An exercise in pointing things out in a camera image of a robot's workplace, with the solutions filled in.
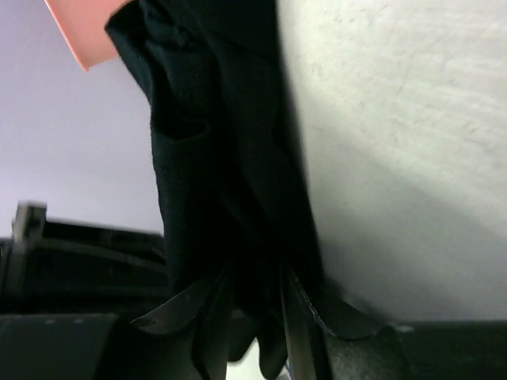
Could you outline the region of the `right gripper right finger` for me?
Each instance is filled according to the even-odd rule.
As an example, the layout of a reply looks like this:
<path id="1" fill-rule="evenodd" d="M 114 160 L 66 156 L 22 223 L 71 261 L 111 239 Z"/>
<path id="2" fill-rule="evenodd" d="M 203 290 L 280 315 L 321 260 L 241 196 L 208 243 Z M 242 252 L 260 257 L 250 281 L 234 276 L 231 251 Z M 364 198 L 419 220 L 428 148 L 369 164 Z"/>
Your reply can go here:
<path id="1" fill-rule="evenodd" d="M 505 321 L 383 323 L 324 291 L 320 315 L 290 268 L 280 271 L 294 379 L 504 379 Z"/>

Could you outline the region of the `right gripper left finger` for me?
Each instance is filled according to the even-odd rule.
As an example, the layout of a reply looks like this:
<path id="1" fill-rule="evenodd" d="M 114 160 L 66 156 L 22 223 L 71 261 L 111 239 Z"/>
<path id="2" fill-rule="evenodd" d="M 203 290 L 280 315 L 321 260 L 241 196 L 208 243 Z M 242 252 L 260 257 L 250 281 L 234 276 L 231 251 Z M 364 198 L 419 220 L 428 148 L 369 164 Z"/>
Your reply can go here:
<path id="1" fill-rule="evenodd" d="M 131 323 L 111 313 L 1 318 L 3 379 L 224 379 L 230 275 L 207 276 Z"/>

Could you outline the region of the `black underwear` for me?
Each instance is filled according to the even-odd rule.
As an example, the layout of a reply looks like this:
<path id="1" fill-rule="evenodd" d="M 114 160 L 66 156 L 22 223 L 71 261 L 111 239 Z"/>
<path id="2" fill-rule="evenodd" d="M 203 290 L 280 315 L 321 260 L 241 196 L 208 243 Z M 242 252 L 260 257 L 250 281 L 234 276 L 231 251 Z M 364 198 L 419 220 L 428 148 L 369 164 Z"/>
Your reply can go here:
<path id="1" fill-rule="evenodd" d="M 284 137 L 273 1 L 132 1 L 105 30 L 150 105 L 151 150 L 170 291 L 224 263 L 261 373 L 287 361 L 278 283 L 287 260 L 309 290 L 322 277 L 303 178 Z"/>

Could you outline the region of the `pink divided organizer tray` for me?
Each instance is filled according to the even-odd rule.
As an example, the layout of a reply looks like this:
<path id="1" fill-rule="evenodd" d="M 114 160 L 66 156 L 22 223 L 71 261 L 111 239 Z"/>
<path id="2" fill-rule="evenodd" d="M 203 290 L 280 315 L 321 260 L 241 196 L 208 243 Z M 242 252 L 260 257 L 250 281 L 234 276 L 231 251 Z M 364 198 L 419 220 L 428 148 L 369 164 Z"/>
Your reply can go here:
<path id="1" fill-rule="evenodd" d="M 127 0 L 46 0 L 45 3 L 84 71 L 118 56 L 105 26 Z"/>

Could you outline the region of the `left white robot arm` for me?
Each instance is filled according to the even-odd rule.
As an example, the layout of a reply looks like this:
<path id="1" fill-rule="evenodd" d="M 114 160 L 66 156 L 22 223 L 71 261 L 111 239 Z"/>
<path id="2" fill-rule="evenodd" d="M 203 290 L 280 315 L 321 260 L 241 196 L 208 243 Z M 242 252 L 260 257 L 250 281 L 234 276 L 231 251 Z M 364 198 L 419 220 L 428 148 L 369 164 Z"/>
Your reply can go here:
<path id="1" fill-rule="evenodd" d="M 1 240 L 4 314 L 137 314 L 170 296 L 162 237 L 47 217 L 20 202 Z"/>

